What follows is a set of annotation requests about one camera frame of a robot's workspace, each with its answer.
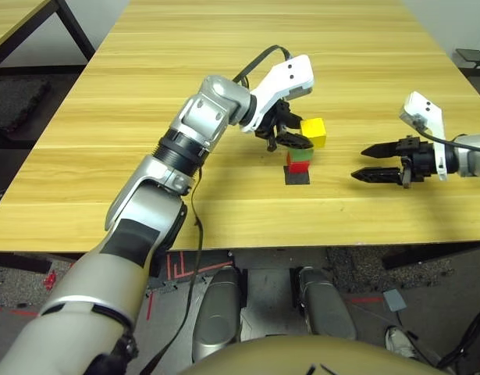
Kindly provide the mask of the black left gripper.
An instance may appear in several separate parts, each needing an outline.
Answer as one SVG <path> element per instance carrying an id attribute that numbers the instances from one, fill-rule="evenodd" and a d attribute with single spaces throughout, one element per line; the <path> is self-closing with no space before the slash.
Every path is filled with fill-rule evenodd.
<path id="1" fill-rule="evenodd" d="M 254 131 L 257 138 L 266 140 L 268 152 L 274 152 L 277 145 L 293 149 L 313 148 L 311 140 L 301 134 L 287 133 L 283 120 L 288 113 L 290 105 L 278 100 L 275 105 L 263 116 L 262 121 Z M 288 127 L 300 127 L 303 119 L 293 113 L 288 115 Z"/>

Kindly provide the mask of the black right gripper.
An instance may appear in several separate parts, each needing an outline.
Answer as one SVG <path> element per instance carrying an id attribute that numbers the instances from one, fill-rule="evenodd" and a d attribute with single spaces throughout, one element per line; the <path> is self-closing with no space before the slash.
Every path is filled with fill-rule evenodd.
<path id="1" fill-rule="evenodd" d="M 361 151 L 364 156 L 384 159 L 400 157 L 402 170 L 397 167 L 365 167 L 351 176 L 370 184 L 399 184 L 409 188 L 414 182 L 423 182 L 426 177 L 437 174 L 434 146 L 419 137 L 407 136 L 398 142 L 384 142 Z"/>

